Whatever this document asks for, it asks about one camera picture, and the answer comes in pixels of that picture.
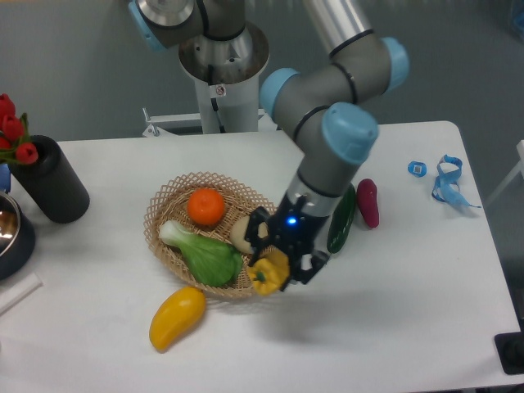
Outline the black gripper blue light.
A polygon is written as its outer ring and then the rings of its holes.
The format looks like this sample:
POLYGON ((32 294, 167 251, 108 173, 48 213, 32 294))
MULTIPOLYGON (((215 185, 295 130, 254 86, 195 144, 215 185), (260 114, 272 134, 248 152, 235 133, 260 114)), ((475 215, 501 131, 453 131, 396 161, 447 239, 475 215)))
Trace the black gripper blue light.
POLYGON ((280 291, 290 284, 306 285, 328 263, 330 255, 315 249, 315 240, 328 220, 327 215, 313 215, 306 211, 307 197, 299 196, 292 201, 285 195, 274 215, 263 206, 249 215, 245 240, 251 244, 252 256, 247 263, 253 266, 264 251, 275 246, 288 258, 290 273, 280 291), (260 236, 260 226, 265 224, 267 234, 260 236), (309 267, 302 267, 304 255, 310 255, 309 267))

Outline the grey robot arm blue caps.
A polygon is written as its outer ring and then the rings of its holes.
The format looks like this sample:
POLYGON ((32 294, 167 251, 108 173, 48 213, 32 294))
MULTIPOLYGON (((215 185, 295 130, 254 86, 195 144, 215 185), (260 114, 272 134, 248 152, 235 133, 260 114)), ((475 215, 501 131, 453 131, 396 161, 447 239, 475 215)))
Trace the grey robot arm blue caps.
POLYGON ((274 214, 250 217, 246 239, 257 278, 260 253, 287 256, 279 290, 307 283, 328 262, 318 243, 378 135, 361 104, 401 85, 409 58, 393 38, 379 38, 356 1, 308 1, 305 9, 329 57, 310 75, 282 68, 267 79, 264 33, 246 19, 242 1, 132 1, 129 12, 148 45, 178 49, 195 84, 204 133, 255 131, 265 111, 302 150, 303 160, 274 214))

